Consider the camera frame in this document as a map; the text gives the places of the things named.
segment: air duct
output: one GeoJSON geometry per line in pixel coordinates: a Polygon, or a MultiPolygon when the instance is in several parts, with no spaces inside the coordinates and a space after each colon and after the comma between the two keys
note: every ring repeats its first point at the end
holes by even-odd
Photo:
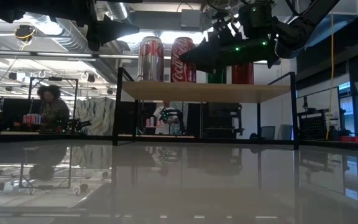
{"type": "MultiPolygon", "coordinates": [[[[25,17],[30,19],[33,25],[44,34],[64,36],[65,38],[54,38],[57,44],[61,45],[70,53],[92,54],[88,48],[85,37],[79,32],[74,24],[66,19],[57,19],[57,23],[50,20],[49,16],[27,12],[25,17]]],[[[105,60],[96,59],[94,62],[84,62],[94,67],[98,73],[109,83],[116,83],[117,79],[112,74],[117,73],[116,69],[110,66],[105,60]]]]}
{"type": "Polygon", "coordinates": [[[123,20],[129,16],[128,3],[106,2],[108,12],[113,20],[123,20]]]}

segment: coca-cola logo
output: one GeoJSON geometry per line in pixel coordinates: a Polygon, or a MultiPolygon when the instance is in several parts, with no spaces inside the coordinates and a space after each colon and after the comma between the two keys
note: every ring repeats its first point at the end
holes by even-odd
{"type": "Polygon", "coordinates": [[[163,57],[162,44],[157,43],[157,41],[143,44],[140,46],[140,54],[141,56],[146,56],[151,54],[151,55],[158,55],[159,57],[163,57]]]}
{"type": "Polygon", "coordinates": [[[186,38],[179,38],[172,46],[172,58],[171,63],[173,64],[172,78],[175,81],[184,80],[184,76],[187,73],[187,66],[183,63],[179,56],[186,53],[188,50],[188,40],[186,38]]]}

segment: red object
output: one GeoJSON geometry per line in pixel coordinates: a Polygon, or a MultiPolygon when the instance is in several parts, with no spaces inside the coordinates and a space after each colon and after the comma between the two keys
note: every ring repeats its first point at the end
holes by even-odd
{"type": "Polygon", "coordinates": [[[350,136],[341,136],[339,137],[339,140],[342,142],[354,142],[358,143],[358,137],[350,137],[350,136]]]}
{"type": "Polygon", "coordinates": [[[140,43],[138,79],[164,81],[164,45],[158,37],[145,37],[140,43]]]}
{"type": "Polygon", "coordinates": [[[254,63],[235,65],[231,68],[233,84],[254,84],[254,63]]]}
{"type": "Polygon", "coordinates": [[[171,82],[196,82],[196,67],[179,59],[179,56],[195,48],[193,40],[188,37],[178,37],[172,44],[171,82]]]}

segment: shelf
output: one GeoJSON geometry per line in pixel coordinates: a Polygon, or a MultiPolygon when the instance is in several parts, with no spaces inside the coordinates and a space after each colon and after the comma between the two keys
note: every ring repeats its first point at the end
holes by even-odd
{"type": "Polygon", "coordinates": [[[137,100],[261,103],[290,91],[289,86],[205,83],[123,82],[122,89],[137,100]]]}

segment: silver soda can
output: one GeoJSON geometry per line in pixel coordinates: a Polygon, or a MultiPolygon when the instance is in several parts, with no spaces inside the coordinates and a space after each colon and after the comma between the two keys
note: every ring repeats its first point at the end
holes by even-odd
{"type": "Polygon", "coordinates": [[[164,45],[158,37],[145,37],[140,43],[138,80],[163,82],[164,45]]]}

